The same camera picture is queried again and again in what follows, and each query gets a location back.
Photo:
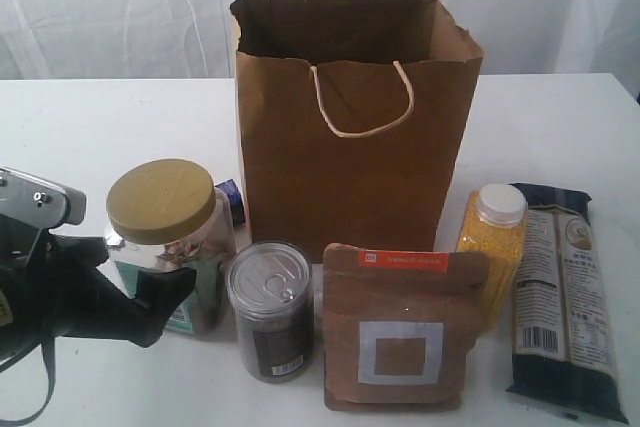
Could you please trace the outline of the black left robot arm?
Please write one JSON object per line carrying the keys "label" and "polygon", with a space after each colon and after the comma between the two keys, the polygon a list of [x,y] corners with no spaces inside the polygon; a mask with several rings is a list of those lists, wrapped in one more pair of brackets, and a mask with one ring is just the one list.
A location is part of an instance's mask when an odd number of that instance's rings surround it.
{"label": "black left robot arm", "polygon": [[9,359],[58,337],[158,341],[196,273],[140,271],[133,296],[101,271],[108,252],[98,237],[40,232],[31,245],[1,244],[1,357]]}

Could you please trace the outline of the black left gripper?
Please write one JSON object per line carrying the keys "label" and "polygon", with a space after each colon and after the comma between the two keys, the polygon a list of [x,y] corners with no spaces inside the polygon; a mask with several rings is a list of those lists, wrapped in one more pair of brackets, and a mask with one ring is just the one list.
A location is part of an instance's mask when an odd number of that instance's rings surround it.
{"label": "black left gripper", "polygon": [[37,235],[27,255],[9,260],[9,340],[50,334],[156,343],[193,292],[196,272],[140,271],[133,301],[98,270],[108,259],[100,237]]}

